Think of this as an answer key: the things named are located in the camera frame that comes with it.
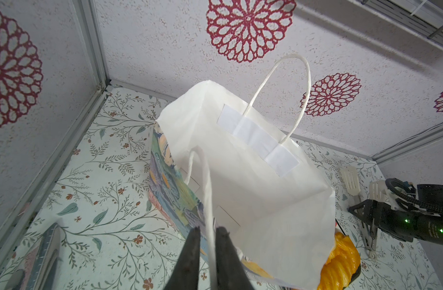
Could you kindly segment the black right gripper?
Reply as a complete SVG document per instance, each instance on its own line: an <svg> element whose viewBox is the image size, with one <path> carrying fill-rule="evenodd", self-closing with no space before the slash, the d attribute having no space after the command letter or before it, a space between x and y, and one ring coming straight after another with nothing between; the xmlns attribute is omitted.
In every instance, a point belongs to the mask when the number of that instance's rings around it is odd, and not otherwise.
<svg viewBox="0 0 443 290"><path fill-rule="evenodd" d="M389 204L373 199L353 205L348 211L360 221L368 248L376 247L378 230L401 242L418 239L443 245L443 216L393 210Z"/></svg>

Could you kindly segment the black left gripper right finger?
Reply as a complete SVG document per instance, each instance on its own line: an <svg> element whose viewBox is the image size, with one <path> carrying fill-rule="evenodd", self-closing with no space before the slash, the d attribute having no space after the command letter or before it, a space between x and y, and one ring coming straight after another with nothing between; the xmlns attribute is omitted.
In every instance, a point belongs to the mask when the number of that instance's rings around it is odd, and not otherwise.
<svg viewBox="0 0 443 290"><path fill-rule="evenodd" d="M215 253L217 288L219 290L254 290L243 269L229 232L224 227L216 229Z"/></svg>

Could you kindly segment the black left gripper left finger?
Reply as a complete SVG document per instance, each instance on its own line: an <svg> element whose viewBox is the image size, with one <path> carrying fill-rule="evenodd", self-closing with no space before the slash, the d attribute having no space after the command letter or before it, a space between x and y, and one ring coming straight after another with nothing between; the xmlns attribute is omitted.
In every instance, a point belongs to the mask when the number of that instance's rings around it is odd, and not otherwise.
<svg viewBox="0 0 443 290"><path fill-rule="evenodd" d="M164 290L197 290L200 266L200 227L192 228Z"/></svg>

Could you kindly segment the white slotted tongs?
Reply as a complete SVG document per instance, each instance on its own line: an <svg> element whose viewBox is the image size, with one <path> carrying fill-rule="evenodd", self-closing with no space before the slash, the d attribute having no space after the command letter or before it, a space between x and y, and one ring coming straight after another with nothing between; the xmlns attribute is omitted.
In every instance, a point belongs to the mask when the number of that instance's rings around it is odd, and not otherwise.
<svg viewBox="0 0 443 290"><path fill-rule="evenodd" d="M342 175L345 187L348 193L353 196L356 204L360 204L362 202L360 192L360 180L358 176L357 169L353 166L341 167L340 173ZM376 200L378 202L384 202L386 198L382 193L382 185L383 181L371 182L369 186L369 194L368 198ZM359 220L359 227L361 231L361 236L363 238L363 244L367 251L367 254L370 259L377 260L377 233L378 230L373 225L367 225L363 221Z"/></svg>

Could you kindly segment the floral paper gift bag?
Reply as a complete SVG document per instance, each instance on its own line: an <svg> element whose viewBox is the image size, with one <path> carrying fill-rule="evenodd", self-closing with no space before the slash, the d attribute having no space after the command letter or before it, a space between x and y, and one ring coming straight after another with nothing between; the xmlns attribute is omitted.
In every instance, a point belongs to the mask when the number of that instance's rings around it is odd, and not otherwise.
<svg viewBox="0 0 443 290"><path fill-rule="evenodd" d="M182 235L200 229L210 266L215 230L224 227L251 279L315 290L334 247L329 182L252 101L210 80L156 120L149 197Z"/></svg>

